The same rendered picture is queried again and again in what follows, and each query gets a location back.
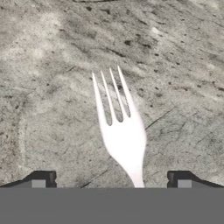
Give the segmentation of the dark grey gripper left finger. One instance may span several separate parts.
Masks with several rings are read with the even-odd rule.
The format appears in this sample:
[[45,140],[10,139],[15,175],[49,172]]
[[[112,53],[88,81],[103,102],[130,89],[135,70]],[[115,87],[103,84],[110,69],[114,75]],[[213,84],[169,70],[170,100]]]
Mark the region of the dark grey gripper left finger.
[[56,171],[33,171],[25,178],[3,185],[17,188],[56,188]]

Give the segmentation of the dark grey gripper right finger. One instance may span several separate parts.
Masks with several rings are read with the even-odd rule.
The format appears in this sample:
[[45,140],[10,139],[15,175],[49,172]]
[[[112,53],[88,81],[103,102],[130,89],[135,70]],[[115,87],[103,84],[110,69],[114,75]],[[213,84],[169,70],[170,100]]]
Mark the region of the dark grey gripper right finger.
[[224,185],[218,185],[213,182],[198,178],[191,171],[168,171],[167,178],[168,188],[224,188]]

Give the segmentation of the white plastic fork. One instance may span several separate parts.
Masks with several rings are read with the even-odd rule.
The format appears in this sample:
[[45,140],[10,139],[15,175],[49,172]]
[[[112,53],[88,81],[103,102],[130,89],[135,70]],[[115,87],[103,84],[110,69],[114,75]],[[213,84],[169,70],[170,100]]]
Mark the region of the white plastic fork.
[[137,110],[137,107],[135,106],[127,83],[123,77],[122,70],[119,66],[117,67],[117,70],[125,94],[129,115],[127,115],[124,109],[113,72],[112,70],[109,70],[122,112],[122,121],[119,122],[117,120],[107,82],[105,80],[104,74],[101,73],[111,113],[112,123],[110,125],[108,125],[106,120],[102,98],[97,85],[95,74],[92,73],[94,96],[101,136],[109,155],[125,170],[134,187],[144,188],[143,164],[147,143],[146,131],[144,129],[143,120]]

